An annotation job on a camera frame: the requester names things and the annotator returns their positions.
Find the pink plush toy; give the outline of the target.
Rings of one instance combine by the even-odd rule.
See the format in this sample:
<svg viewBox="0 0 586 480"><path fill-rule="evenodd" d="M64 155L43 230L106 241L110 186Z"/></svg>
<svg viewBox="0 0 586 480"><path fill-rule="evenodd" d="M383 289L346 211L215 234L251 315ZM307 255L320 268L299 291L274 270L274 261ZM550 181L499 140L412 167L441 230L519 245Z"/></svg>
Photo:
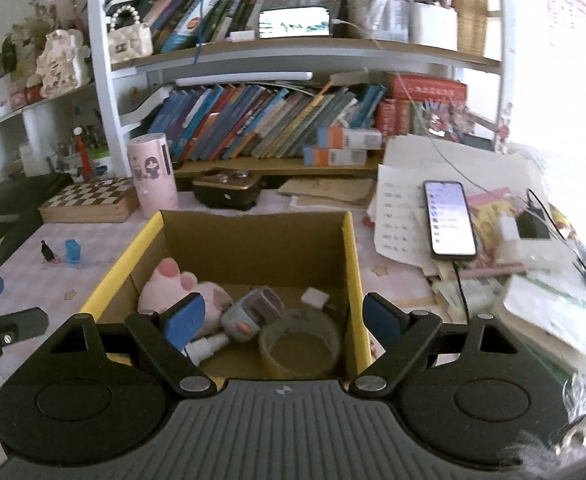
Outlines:
<svg viewBox="0 0 586 480"><path fill-rule="evenodd" d="M163 313L189 294L200 294L205 302L203 326L197 338L213 335L221 329L220 317L231 307L233 300L223 287L213 282L199 282L190 272L181 272L175 259L164 258L154 269L149 281L142 287L138 311Z"/></svg>

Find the white charger plug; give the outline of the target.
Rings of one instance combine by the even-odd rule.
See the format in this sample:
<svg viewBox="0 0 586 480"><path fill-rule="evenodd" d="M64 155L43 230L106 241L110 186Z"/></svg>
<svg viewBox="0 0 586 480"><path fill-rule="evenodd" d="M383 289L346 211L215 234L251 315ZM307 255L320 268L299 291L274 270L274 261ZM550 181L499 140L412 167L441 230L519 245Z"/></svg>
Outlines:
<svg viewBox="0 0 586 480"><path fill-rule="evenodd" d="M302 304L318 310L322 310L328 304L329 300L329 294L314 287L308 287L301 296Z"/></svg>

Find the yellow tape roll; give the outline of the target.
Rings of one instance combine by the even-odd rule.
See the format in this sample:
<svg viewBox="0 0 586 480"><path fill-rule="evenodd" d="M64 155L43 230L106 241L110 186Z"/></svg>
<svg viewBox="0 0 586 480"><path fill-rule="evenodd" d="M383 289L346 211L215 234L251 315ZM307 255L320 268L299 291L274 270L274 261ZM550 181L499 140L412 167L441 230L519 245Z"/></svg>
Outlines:
<svg viewBox="0 0 586 480"><path fill-rule="evenodd" d="M336 323L317 309L286 310L258 335L258 349L270 379L329 377L342 352Z"/></svg>

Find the black binder clip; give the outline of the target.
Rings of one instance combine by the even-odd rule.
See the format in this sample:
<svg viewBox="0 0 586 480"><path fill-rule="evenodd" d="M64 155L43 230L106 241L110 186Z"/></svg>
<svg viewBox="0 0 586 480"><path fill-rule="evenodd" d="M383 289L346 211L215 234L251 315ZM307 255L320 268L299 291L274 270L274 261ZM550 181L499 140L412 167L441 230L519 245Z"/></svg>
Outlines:
<svg viewBox="0 0 586 480"><path fill-rule="evenodd" d="M54 252L52 251L52 249L47 245L47 243L44 240L42 240L40 242L40 252L42 253L46 262L51 262L51 261L56 260L56 255L54 255Z"/></svg>

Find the pink checkered tablecloth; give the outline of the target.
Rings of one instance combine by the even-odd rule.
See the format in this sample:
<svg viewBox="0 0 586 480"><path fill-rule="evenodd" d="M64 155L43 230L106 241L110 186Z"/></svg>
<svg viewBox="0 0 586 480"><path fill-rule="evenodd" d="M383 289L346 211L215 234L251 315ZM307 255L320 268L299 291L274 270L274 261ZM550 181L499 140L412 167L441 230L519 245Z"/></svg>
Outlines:
<svg viewBox="0 0 586 480"><path fill-rule="evenodd" d="M132 214L116 224L44 224L0 268L0 316L39 308L49 330L85 312L121 323L136 311L144 285L165 258L233 298L273 289L289 309L302 294L326 292L341 337L333 376L354 379L377 357L363 324L363 297L377 292L405 311L436 311L423 272L379 255L361 210L295 208L265 191L248 211L204 207L192 194L175 211Z"/></svg>

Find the black electronic keyboard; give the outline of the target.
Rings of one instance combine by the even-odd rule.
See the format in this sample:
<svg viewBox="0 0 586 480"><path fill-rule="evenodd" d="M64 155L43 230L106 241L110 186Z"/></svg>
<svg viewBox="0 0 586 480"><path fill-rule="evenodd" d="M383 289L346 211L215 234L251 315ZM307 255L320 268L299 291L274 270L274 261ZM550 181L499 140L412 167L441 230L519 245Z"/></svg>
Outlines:
<svg viewBox="0 0 586 480"><path fill-rule="evenodd" d="M43 224L39 208L72 183L55 172L0 184L0 267Z"/></svg>

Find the yellow cardboard box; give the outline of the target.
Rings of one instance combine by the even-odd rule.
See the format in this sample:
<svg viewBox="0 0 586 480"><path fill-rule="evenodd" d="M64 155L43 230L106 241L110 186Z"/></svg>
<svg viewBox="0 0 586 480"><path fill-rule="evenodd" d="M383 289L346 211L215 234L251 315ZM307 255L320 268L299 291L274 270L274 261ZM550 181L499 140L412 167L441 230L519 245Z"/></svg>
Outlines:
<svg viewBox="0 0 586 480"><path fill-rule="evenodd" d="M219 216L160 211L141 229L82 307L100 323L136 310L142 286L164 258L239 298L271 287L297 309L308 287L330 295L342 334L336 375L355 378L372 362L363 324L355 222L349 212L285 212Z"/></svg>

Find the stack of papers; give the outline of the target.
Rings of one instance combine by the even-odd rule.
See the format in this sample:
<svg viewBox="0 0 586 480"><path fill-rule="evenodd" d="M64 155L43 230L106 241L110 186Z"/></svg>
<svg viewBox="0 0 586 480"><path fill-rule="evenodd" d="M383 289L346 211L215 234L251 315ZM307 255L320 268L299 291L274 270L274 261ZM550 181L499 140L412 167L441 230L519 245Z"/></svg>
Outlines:
<svg viewBox="0 0 586 480"><path fill-rule="evenodd" d="M475 260L480 229L468 199L475 196L520 212L526 192L541 194L537 166L521 155L501 155L426 136L387 142L372 200L378 254L437 274L436 262Z"/></svg>

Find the smartphone on papers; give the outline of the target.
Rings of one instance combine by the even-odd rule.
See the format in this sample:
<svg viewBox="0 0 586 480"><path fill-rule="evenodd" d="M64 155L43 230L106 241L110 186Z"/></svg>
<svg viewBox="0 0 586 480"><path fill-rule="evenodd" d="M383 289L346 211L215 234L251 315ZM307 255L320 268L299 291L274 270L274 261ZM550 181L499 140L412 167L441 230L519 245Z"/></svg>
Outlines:
<svg viewBox="0 0 586 480"><path fill-rule="evenodd" d="M423 183L431 254L435 260L471 261L477 256L464 187L457 181Z"/></svg>

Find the wooden chess board box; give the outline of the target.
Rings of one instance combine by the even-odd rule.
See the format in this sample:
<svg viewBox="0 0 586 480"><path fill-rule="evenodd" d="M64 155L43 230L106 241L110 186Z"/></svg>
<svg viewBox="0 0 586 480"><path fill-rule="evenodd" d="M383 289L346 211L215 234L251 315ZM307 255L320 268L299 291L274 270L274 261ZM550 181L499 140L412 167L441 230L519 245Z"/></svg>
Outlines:
<svg viewBox="0 0 586 480"><path fill-rule="evenodd" d="M132 179L74 183L39 207L44 223L122 223L139 208Z"/></svg>

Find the orange red bottle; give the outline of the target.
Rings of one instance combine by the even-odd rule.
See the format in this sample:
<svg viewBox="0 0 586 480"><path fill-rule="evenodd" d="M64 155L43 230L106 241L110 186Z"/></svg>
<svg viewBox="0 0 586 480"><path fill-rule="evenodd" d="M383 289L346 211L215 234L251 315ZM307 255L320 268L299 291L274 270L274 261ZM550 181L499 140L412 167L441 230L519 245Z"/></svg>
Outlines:
<svg viewBox="0 0 586 480"><path fill-rule="evenodd" d="M86 145L83 139L83 128L75 127L73 129L75 150L80 154L80 174L85 180L92 178L94 170L92 169L92 160L89 157Z"/></svg>

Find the dark brown wooden box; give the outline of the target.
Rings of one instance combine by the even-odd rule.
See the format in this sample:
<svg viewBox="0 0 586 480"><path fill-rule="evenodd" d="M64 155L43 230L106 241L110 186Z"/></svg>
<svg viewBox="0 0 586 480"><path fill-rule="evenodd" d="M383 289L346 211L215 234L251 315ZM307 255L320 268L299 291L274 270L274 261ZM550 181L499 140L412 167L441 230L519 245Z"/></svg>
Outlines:
<svg viewBox="0 0 586 480"><path fill-rule="evenodd" d="M198 174L192 189L208 208L249 210L261 194L261 176L246 169L213 168Z"/></svg>

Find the white green lid jar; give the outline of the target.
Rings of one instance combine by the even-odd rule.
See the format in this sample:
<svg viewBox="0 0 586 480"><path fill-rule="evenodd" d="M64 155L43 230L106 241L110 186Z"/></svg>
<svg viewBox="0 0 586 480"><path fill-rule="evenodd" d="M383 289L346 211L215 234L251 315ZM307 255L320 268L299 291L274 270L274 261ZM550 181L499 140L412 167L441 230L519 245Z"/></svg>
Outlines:
<svg viewBox="0 0 586 480"><path fill-rule="evenodd" d="M113 164L110 151L107 148L98 148L89 153L92 167L98 177L110 178L113 176Z"/></svg>

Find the pink cylinder container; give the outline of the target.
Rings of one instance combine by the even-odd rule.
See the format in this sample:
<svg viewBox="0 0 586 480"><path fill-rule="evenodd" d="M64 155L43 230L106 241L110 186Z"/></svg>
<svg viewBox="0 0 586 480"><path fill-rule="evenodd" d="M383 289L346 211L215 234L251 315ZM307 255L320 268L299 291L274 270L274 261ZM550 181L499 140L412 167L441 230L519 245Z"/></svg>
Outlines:
<svg viewBox="0 0 586 480"><path fill-rule="evenodd" d="M147 133L127 143L127 157L142 213L178 209L178 192L164 133Z"/></svg>

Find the orange white medicine box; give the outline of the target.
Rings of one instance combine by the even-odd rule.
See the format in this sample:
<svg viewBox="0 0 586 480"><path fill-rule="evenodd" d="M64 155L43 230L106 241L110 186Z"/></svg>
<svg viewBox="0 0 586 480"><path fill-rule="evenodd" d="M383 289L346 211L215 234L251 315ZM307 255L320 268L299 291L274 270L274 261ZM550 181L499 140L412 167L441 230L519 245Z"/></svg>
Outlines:
<svg viewBox="0 0 586 480"><path fill-rule="evenodd" d="M328 127L318 130L317 147L327 150L381 150L382 133L377 129Z"/></svg>

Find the row of leaning books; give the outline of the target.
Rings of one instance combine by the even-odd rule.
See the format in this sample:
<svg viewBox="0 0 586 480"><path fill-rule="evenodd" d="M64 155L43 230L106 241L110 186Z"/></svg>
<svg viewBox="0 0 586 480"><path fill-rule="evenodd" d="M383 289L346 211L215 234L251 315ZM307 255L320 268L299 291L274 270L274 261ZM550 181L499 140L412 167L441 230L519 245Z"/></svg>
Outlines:
<svg viewBox="0 0 586 480"><path fill-rule="evenodd" d="M361 166L394 136L464 141L474 131L466 99L461 82L410 74L393 76L389 84L322 88L266 81L209 84L171 90L148 131L165 134L174 164L247 157ZM318 148L318 130L328 127L377 129L382 148Z"/></svg>

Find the white bookshelf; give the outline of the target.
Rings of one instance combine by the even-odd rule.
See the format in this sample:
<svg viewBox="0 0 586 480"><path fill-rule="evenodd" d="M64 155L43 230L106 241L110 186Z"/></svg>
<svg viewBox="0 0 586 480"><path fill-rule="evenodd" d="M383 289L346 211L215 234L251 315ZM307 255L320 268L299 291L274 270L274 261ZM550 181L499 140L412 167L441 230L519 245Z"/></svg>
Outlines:
<svg viewBox="0 0 586 480"><path fill-rule="evenodd" d="M0 118L0 177L22 144L28 144L39 172L49 168L62 133L72 129L74 110L95 100L108 141L113 171L130 174L126 144L144 133L144 124L124 112L132 96L166 92L178 79L244 73L305 72L325 82L333 74L369 70L449 75L467 68L503 75L506 64L419 44L371 39L299 37L205 44L114 65L108 52L104 0L88 1L88 28L94 82L60 98L39 101Z"/></svg>

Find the white quilted handbag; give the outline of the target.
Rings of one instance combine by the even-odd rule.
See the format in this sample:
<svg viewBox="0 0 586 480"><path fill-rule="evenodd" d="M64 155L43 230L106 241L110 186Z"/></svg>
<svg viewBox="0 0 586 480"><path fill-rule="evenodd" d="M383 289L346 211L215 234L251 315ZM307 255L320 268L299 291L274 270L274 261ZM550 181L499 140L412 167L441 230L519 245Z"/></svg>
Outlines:
<svg viewBox="0 0 586 480"><path fill-rule="evenodd" d="M122 14L133 19L133 24L120 27ZM138 11L130 4L120 6L110 17L108 44L111 64L124 63L136 58L148 58L153 54L151 29L141 21Z"/></svg>

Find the phone on shelf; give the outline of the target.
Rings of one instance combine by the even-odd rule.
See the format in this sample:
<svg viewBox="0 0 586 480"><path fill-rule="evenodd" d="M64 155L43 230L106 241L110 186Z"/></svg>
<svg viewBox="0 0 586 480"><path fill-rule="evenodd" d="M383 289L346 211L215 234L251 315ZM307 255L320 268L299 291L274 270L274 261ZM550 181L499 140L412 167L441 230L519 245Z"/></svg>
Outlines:
<svg viewBox="0 0 586 480"><path fill-rule="evenodd" d="M330 37L331 16L324 6L293 6L261 11L258 37L261 39Z"/></svg>

